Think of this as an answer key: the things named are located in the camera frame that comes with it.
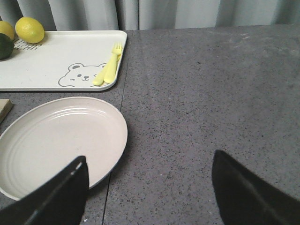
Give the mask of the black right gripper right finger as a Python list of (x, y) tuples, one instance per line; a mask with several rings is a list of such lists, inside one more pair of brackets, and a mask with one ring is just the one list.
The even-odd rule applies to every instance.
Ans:
[(225, 225), (298, 225), (300, 202), (256, 176), (222, 150), (214, 153), (212, 183)]

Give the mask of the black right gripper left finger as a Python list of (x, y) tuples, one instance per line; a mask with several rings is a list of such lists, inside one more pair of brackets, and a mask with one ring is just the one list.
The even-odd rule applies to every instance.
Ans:
[(0, 212), (2, 225), (78, 225), (89, 190), (86, 158), (79, 156), (56, 176)]

